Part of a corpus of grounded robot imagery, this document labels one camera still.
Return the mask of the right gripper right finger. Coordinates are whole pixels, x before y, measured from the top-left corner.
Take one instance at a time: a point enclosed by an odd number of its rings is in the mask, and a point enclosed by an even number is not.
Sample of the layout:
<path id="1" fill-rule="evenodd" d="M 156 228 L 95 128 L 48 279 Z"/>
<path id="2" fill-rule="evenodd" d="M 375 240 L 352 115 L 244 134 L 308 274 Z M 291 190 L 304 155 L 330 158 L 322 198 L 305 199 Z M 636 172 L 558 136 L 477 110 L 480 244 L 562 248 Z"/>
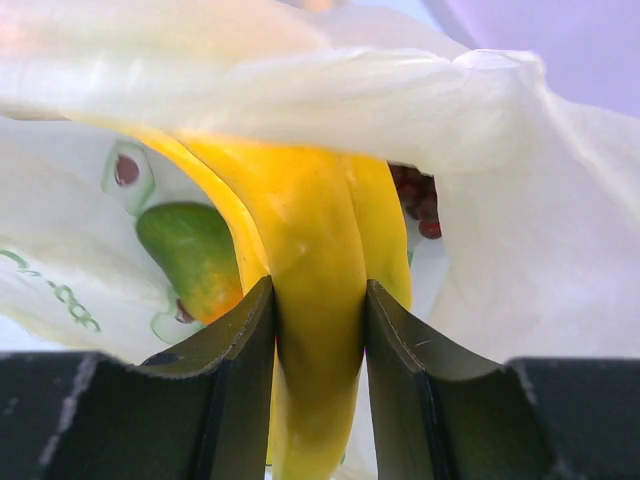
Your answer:
<path id="1" fill-rule="evenodd" d="M 366 362 L 382 479 L 635 479 L 639 363 L 499 364 L 404 309 L 366 299 Z"/>

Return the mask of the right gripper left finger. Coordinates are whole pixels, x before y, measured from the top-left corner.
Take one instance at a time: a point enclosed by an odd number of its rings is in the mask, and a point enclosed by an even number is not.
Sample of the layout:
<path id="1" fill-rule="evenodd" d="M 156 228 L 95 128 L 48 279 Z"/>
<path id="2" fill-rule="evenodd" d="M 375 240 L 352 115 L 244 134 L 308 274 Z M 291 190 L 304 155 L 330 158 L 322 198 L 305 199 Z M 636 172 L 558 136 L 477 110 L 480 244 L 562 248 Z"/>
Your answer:
<path id="1" fill-rule="evenodd" d="M 260 479 L 274 292 L 134 366 L 96 351 L 1 356 L 5 479 Z"/>

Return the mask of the green orange fake mango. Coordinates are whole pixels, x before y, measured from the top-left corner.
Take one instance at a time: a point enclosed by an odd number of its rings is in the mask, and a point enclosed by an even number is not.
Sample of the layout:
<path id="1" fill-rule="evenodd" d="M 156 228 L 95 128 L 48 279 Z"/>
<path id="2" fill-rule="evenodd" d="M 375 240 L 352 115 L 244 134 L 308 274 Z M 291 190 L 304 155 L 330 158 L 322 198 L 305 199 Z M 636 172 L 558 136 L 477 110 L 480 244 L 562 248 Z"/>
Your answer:
<path id="1" fill-rule="evenodd" d="M 191 318 L 208 325 L 242 300 L 233 239 L 214 207 L 186 201 L 155 205 L 139 216 L 136 234 Z"/>

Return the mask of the pale yellow plastic bag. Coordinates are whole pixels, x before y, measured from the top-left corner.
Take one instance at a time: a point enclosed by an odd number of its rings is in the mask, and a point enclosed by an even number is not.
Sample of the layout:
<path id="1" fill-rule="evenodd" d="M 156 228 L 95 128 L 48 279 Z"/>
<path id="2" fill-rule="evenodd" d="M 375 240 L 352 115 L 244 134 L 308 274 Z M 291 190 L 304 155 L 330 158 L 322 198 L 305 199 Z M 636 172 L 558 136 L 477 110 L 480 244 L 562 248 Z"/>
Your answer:
<path id="1" fill-rule="evenodd" d="M 136 234 L 155 205 L 220 210 L 113 120 L 415 167 L 442 236 L 396 191 L 411 303 L 367 286 L 499 364 L 639 363 L 639 123 L 545 77 L 532 53 L 468 50 L 381 7 L 5 1 L 2 318 L 139 366 L 224 316 L 191 318 Z"/>

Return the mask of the yellow fake banana bunch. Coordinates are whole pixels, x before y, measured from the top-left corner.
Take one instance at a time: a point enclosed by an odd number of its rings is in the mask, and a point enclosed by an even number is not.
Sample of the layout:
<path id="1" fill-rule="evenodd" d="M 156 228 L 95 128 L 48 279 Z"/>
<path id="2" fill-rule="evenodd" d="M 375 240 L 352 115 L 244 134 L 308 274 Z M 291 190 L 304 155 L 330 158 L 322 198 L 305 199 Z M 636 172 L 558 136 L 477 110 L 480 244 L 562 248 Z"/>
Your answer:
<path id="1" fill-rule="evenodd" d="M 191 178 L 227 221 L 240 277 L 273 281 L 277 361 L 269 454 L 277 479 L 327 479 L 352 430 L 369 280 L 411 303 L 408 239 L 387 164 L 314 148 L 101 120 Z"/>

